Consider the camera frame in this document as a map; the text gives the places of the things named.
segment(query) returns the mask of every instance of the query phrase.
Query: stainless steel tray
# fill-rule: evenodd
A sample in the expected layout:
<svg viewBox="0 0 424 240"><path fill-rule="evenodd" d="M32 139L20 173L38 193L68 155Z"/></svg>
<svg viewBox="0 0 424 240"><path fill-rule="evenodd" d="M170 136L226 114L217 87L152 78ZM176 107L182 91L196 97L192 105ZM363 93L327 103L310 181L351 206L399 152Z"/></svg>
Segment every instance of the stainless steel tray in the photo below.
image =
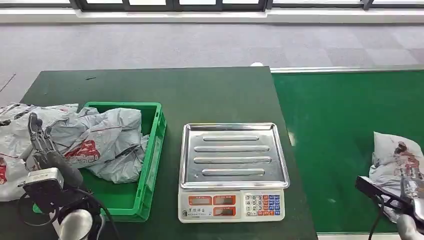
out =
<svg viewBox="0 0 424 240"><path fill-rule="evenodd" d="M273 123L187 124L181 146L183 189L275 189L290 185Z"/></svg>

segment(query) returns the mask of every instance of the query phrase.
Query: red printed logo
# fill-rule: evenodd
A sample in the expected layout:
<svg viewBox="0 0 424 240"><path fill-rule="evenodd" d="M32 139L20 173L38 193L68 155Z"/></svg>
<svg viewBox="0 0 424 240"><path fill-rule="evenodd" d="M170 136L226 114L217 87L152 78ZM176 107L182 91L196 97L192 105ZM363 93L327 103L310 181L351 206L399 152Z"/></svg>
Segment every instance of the red printed logo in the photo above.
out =
<svg viewBox="0 0 424 240"><path fill-rule="evenodd" d="M92 163L98 160L100 152L96 149L96 143L93 140L86 140L80 147L65 154L65 158L72 161Z"/></svg>
<svg viewBox="0 0 424 240"><path fill-rule="evenodd" d="M7 182L6 179L6 161L4 158L0 157L0 185L3 185Z"/></svg>

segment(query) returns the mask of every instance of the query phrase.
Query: black cable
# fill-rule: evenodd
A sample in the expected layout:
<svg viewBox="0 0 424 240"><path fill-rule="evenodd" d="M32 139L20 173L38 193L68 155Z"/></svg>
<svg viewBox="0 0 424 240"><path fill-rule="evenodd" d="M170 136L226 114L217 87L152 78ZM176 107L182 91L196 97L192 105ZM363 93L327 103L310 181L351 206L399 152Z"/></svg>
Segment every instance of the black cable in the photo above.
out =
<svg viewBox="0 0 424 240"><path fill-rule="evenodd" d="M385 203L384 199L379 195L377 195L377 198L379 200L379 202L377 202L377 206L378 206L378 203L380 203L381 206L379 207L377 218L375 219L374 224L372 225L371 230L369 231L368 240L371 240L371 238L373 237L377 224L379 224L380 218L383 216L383 213L384 213L384 203Z"/></svg>
<svg viewBox="0 0 424 240"><path fill-rule="evenodd" d="M110 212L109 212L109 210L105 207L105 205L104 205L101 201L99 201L96 197L94 197L92 194L90 194L90 193L88 193L88 192L86 192L86 191L84 191L84 190L81 190L81 189L79 189L79 188L73 188L73 190L74 190L74 191L76 191L76 192L79 192L79 193L81 193L81 194L83 194L83 195L85 195L87 198L89 198L89 199L93 200L94 202L96 202L97 204L99 204L99 205L100 205L100 207L101 207L101 208L104 210L104 212L106 213L106 216L107 216L107 218L109 219L110 224L112 224L112 228L113 228L113 231L115 232L116 239L117 239L117 240L121 240L121 236L120 236L120 234L119 234L119 232L118 232L117 226L115 225L114 219L112 218L111 213L110 213Z"/></svg>
<svg viewBox="0 0 424 240"><path fill-rule="evenodd" d="M22 200L27 196L27 193L24 193L17 201L17 216L19 217L19 219L26 225L32 226L32 227L42 227L42 226L46 226L49 225L51 223L53 223L56 219L58 219L59 216L59 207L58 206L54 206L54 216L52 218L50 218L49 221L42 223L42 224L33 224L30 222L25 221L24 216L22 214Z"/></svg>

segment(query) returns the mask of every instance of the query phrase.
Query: green table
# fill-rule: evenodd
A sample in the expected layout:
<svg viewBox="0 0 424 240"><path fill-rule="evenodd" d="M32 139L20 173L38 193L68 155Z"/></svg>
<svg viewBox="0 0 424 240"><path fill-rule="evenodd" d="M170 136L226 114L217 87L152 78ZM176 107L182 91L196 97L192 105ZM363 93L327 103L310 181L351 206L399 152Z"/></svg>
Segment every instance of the green table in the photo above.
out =
<svg viewBox="0 0 424 240"><path fill-rule="evenodd" d="M373 131L424 146L424 70L271 72L316 231L369 232L377 208L355 179L368 176ZM383 218L376 231L396 232L396 225Z"/></svg>
<svg viewBox="0 0 424 240"><path fill-rule="evenodd" d="M316 239L273 79L267 67L43 71L21 102L39 106L98 102L159 102L167 119L150 218L118 223L123 239L260 240ZM280 129L291 186L283 221L182 224L177 217L183 125L273 122ZM55 239L52 227L20 223L12 202L0 203L4 239ZM105 228L102 239L114 239Z"/></svg>

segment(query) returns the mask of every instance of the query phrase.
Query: scale keypad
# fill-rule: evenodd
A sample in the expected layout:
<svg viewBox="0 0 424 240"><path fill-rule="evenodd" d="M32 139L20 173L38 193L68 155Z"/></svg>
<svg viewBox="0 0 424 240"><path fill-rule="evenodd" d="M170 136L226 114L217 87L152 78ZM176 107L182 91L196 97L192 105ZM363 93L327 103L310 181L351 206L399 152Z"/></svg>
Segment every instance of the scale keypad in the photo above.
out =
<svg viewBox="0 0 424 240"><path fill-rule="evenodd" d="M280 195L245 195L246 216L280 216Z"/></svg>

